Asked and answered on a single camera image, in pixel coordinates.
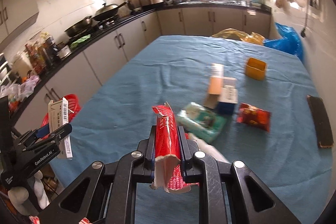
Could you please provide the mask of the left hand white glove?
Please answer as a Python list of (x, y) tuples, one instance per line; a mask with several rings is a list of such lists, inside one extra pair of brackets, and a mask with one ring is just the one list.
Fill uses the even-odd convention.
[(29, 200), (30, 196), (36, 197), (38, 200), (38, 205), (40, 209), (45, 209), (49, 206), (50, 201), (46, 195), (43, 183), (42, 183), (43, 174), (39, 170), (36, 174), (34, 174), (33, 182), (33, 194), (29, 194), (28, 189), (18, 186), (13, 187), (8, 191), (8, 196), (16, 208), (16, 210), (25, 216), (29, 215), (37, 215), (38, 210), (34, 207), (33, 203)]

